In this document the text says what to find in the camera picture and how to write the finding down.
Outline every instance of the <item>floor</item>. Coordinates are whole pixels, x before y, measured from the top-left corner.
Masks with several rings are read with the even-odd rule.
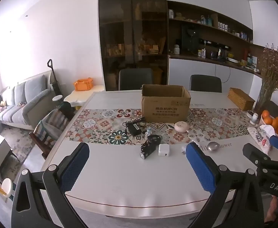
[[[39,171],[44,163],[44,159],[41,156],[42,152],[34,146],[28,158],[25,160],[22,168],[20,169],[16,181],[20,172],[27,168],[31,172]],[[265,198],[264,209],[267,210],[271,198]],[[215,226],[220,224],[225,217],[229,204],[226,204],[221,211]],[[11,209],[12,201],[5,199],[0,195],[0,221],[6,228],[11,227]],[[180,217],[164,218],[164,219],[128,219],[128,218],[115,218],[106,217],[105,215],[88,212],[79,208],[75,208],[82,220],[87,224],[89,228],[187,228],[191,223],[190,219],[195,215],[184,215]],[[60,224],[58,220],[53,220],[57,225]]]

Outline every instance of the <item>orange crate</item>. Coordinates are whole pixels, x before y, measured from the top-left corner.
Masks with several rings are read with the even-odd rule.
[[[90,90],[94,86],[92,78],[77,80],[73,85],[76,91]]]

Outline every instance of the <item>brown countertop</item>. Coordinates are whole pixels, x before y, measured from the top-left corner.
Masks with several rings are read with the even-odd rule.
[[[230,68],[234,68],[234,69],[239,69],[251,74],[255,74],[258,77],[261,77],[260,74],[255,73],[253,70],[251,69],[247,69],[245,67],[240,66],[240,64],[237,63],[233,63],[230,61],[224,61],[224,62],[219,62],[216,60],[212,60],[209,58],[202,58],[202,57],[198,57],[195,55],[175,55],[175,54],[170,54],[169,57],[171,59],[183,59],[183,60],[192,60],[192,61],[199,61],[199,62],[205,62],[205,63],[213,63],[213,64],[217,64],[217,65],[222,65],[222,66],[226,66],[226,67],[230,67]]]

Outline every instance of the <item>patterned table runner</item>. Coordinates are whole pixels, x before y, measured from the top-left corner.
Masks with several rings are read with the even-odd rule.
[[[66,138],[88,143],[139,145],[146,141],[144,135],[126,134],[123,123],[141,117],[140,109],[83,110]],[[189,109],[189,133],[176,132],[173,123],[146,123],[142,130],[150,127],[153,134],[162,136],[161,143],[179,144],[189,143],[191,139],[200,142],[247,135],[249,121],[246,113],[240,109],[196,108]]]

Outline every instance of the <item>sofa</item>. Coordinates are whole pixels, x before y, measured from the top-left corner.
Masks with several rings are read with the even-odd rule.
[[[2,90],[7,106],[0,112],[0,122],[13,127],[34,130],[36,125],[55,108],[55,96],[50,86],[54,82],[52,71],[19,81]]]

